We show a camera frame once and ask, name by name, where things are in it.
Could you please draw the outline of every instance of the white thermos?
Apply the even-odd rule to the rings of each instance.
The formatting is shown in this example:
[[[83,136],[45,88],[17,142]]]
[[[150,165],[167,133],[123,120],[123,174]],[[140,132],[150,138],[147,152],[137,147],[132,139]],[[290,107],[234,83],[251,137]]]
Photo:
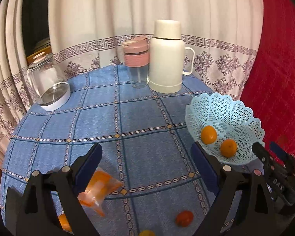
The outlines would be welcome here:
[[[194,50],[185,47],[181,23],[175,20],[156,20],[154,37],[150,40],[149,86],[160,93],[175,93],[182,88],[183,74],[190,75],[194,64]],[[185,72],[185,50],[192,50],[191,70]]]

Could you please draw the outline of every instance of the silver bolt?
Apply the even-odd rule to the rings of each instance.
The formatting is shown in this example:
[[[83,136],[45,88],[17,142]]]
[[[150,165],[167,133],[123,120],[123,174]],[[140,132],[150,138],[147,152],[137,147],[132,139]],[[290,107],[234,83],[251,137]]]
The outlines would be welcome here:
[[[70,170],[69,166],[64,166],[64,167],[61,168],[61,171],[64,172],[64,173],[68,172],[69,170]]]
[[[225,171],[227,171],[227,172],[231,171],[231,167],[228,166],[228,165],[224,165],[224,166],[223,166],[223,169],[224,169]]]
[[[254,174],[257,176],[261,176],[261,171],[260,170],[254,170]]]
[[[32,176],[38,176],[39,175],[39,171],[38,170],[34,170],[33,172],[32,172]]]

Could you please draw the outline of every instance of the blue plaid tablecloth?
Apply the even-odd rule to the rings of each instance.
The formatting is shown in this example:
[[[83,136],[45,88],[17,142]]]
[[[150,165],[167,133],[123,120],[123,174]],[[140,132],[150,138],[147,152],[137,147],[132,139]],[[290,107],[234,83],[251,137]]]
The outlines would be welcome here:
[[[66,104],[53,112],[33,105],[14,131],[1,180],[3,220],[9,186],[23,193],[32,171],[71,165],[98,142],[103,148],[99,166],[123,184],[103,202],[104,218],[85,207],[101,235],[137,236],[146,229],[156,236],[193,235],[215,196],[191,160],[193,139],[186,129],[185,107],[195,95],[213,91],[193,76],[184,76],[182,89],[174,94],[135,89],[123,65],[91,71],[69,83]],[[57,194],[53,199],[60,215]],[[237,205],[238,197],[223,230]],[[187,228],[175,225],[183,210],[194,214]]]

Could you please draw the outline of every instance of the red cloth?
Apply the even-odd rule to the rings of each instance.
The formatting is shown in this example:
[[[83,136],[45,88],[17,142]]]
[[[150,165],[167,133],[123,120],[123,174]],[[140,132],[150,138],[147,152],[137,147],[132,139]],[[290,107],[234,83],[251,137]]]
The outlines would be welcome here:
[[[266,149],[275,141],[295,155],[295,6],[263,3],[260,46],[241,100],[261,120]]]

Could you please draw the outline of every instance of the pink tumbler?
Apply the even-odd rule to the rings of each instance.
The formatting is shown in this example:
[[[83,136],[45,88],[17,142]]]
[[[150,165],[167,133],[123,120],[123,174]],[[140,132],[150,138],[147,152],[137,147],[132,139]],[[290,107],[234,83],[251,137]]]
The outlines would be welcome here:
[[[132,87],[143,88],[148,84],[149,52],[148,38],[139,36],[121,45],[124,51],[124,63]]]

